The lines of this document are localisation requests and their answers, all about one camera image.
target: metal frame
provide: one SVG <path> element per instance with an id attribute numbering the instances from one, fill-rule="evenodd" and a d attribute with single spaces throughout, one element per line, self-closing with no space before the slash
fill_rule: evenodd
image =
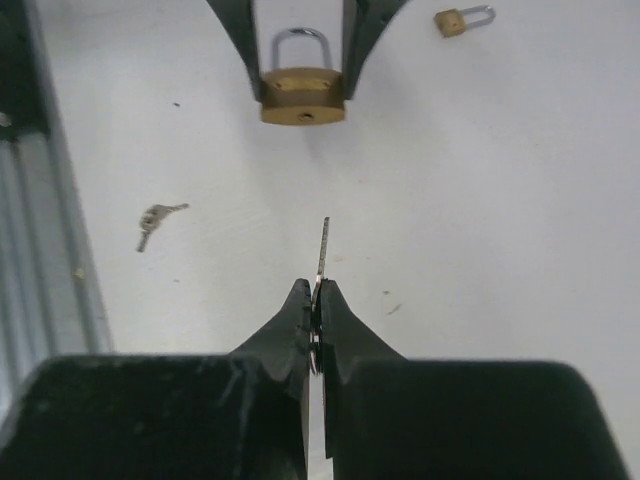
<path id="1" fill-rule="evenodd" d="M 111 340 L 36 9 L 0 0 L 0 23 L 1 420 L 42 361 Z"/>

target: silver shackle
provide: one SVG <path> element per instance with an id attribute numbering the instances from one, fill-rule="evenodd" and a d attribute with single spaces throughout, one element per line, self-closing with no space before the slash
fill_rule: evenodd
<path id="1" fill-rule="evenodd" d="M 287 38 L 301 36 L 315 38 L 318 42 L 320 42 L 324 68 L 333 68 L 333 62 L 331 61 L 331 50 L 329 49 L 329 40 L 327 40 L 327 37 L 325 37 L 322 32 L 314 30 L 313 28 L 296 27 L 282 30 L 273 37 L 273 40 L 271 41 L 271 70 L 277 70 L 280 68 L 280 44 L 282 43 L 282 41 L 286 40 Z"/>

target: key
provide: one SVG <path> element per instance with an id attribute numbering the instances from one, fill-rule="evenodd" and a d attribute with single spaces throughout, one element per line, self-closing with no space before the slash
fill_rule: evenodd
<path id="1" fill-rule="evenodd" d="M 149 237 L 160 227 L 160 223 L 167 217 L 167 215 L 173 212 L 184 210 L 188 207 L 188 203 L 182 203 L 180 205 L 175 205 L 172 207 L 167 207 L 165 205 L 154 205 L 151 208 L 147 209 L 147 211 L 144 212 L 144 215 L 142 215 L 142 218 L 140 219 L 140 229 L 142 230 L 142 237 L 140 238 L 140 242 L 138 243 L 138 248 L 136 248 L 136 251 L 140 253 L 144 252 L 144 249 L 147 246 L 147 242 L 149 241 Z"/>

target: padlock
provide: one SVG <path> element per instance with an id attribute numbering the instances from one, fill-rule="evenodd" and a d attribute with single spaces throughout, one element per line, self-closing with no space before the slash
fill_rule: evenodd
<path id="1" fill-rule="evenodd" d="M 486 14 L 486 18 L 467 23 L 464 17 L 475 13 L 484 13 Z M 452 8 L 451 10 L 438 12 L 436 16 L 433 17 L 440 33 L 442 33 L 442 36 L 445 38 L 462 35 L 472 28 L 489 25 L 495 18 L 496 11 L 490 5 L 478 5 L 477 7 L 465 8 L 464 10 Z"/>
<path id="2" fill-rule="evenodd" d="M 324 68 L 280 68 L 280 44 L 295 36 L 316 39 L 322 48 Z M 277 125 L 322 125 L 345 118 L 342 73 L 332 69 L 329 42 L 311 28 L 290 28 L 271 44 L 272 70 L 262 75 L 262 121 Z"/>

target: padlock shackle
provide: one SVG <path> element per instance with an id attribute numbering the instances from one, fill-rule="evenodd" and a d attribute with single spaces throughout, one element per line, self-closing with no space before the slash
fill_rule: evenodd
<path id="1" fill-rule="evenodd" d="M 480 20 L 476 20 L 475 22 L 467 22 L 467 30 L 471 30 L 472 28 L 483 27 L 484 25 L 489 25 L 496 18 L 496 11 L 491 5 L 478 5 L 477 7 L 465 8 L 464 10 L 460 10 L 460 14 L 463 17 L 467 15 L 473 15 L 476 13 L 484 13 L 486 15 L 485 18 L 481 18 Z"/>
<path id="2" fill-rule="evenodd" d="M 307 27 L 287 28 L 282 30 L 273 37 L 271 41 L 271 70 L 277 70 L 280 68 L 280 44 L 283 40 L 291 37 L 307 36 L 315 38 L 320 42 L 322 48 L 322 62 L 324 68 L 332 69 L 333 62 L 331 60 L 331 50 L 329 48 L 329 40 L 325 37 L 324 33 Z"/>

